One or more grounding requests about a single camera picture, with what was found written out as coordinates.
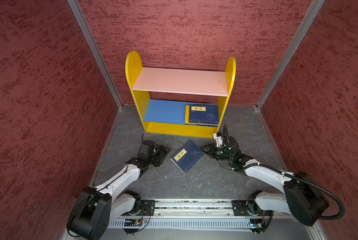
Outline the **small navy book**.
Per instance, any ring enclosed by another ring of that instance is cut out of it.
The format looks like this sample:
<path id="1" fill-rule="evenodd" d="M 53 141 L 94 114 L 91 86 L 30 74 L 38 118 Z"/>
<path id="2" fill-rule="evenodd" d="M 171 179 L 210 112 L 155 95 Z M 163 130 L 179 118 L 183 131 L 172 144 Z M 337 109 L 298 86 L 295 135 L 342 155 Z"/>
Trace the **small navy book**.
<path id="1" fill-rule="evenodd" d="M 204 151 L 193 141 L 188 141 L 170 159 L 187 173 L 204 155 Z"/>

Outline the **navy book underneath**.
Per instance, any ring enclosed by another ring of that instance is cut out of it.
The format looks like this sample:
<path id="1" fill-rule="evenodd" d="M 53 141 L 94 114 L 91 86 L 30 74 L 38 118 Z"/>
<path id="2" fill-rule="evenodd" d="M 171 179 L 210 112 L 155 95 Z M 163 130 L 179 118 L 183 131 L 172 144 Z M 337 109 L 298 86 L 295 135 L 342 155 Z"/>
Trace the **navy book underneath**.
<path id="1" fill-rule="evenodd" d="M 213 127 L 219 125 L 219 107 L 217 105 L 192 104 L 189 106 L 189 125 Z"/>

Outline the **yellow cartoon cover book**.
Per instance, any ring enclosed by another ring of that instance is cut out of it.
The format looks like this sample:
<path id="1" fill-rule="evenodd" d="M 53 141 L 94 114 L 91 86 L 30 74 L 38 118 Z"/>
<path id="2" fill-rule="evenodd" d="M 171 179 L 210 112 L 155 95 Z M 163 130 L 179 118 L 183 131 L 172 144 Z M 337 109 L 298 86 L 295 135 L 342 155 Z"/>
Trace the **yellow cartoon cover book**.
<path id="1" fill-rule="evenodd" d="M 186 111 L 185 111 L 185 124 L 189 125 L 189 118 L 190 118 L 190 106 L 186 105 Z"/>

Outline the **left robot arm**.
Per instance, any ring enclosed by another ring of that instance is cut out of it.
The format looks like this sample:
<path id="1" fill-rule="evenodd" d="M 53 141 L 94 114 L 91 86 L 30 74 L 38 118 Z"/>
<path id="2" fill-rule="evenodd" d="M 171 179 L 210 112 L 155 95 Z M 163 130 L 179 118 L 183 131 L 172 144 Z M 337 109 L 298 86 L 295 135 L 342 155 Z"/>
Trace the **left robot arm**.
<path id="1" fill-rule="evenodd" d="M 160 167 L 170 148 L 154 141 L 142 141 L 137 157 L 126 161 L 120 172 L 96 187 L 86 187 L 80 193 L 67 221 L 67 233 L 73 238 L 98 240 L 111 221 L 130 213 L 148 214 L 141 196 L 127 187 L 151 167 Z"/>

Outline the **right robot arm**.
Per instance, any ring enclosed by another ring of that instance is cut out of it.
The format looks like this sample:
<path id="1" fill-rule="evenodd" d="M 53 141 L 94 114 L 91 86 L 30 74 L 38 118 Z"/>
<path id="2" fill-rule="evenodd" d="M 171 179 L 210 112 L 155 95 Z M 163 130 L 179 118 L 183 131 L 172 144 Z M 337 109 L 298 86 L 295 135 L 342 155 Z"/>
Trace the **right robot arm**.
<path id="1" fill-rule="evenodd" d="M 321 190 L 309 184 L 311 178 L 306 173 L 286 173 L 260 163 L 243 154 L 233 137 L 228 140 L 217 137 L 215 143 L 202 146 L 201 149 L 212 159 L 228 160 L 234 172 L 244 173 L 279 190 L 278 194 L 262 190 L 252 193 L 244 207 L 251 216 L 266 211 L 281 212 L 292 215 L 306 226 L 312 226 L 329 207 Z"/>

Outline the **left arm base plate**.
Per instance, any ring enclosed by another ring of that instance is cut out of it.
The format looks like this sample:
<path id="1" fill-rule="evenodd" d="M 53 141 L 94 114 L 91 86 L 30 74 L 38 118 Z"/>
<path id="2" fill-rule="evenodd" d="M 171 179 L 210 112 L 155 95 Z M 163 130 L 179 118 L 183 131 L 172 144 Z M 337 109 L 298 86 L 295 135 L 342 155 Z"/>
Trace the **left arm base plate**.
<path id="1" fill-rule="evenodd" d="M 133 208 L 128 214 L 130 216 L 153 216 L 155 200 L 136 200 Z"/>

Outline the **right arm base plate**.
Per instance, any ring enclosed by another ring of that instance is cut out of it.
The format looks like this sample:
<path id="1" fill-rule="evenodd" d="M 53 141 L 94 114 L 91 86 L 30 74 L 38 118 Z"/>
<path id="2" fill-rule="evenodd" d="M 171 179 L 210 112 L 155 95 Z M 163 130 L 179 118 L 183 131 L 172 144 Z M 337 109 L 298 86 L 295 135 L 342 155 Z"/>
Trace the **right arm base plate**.
<path id="1" fill-rule="evenodd" d="M 254 201 L 233 200 L 232 209 L 236 217 L 269 217 L 272 211 L 261 210 Z"/>

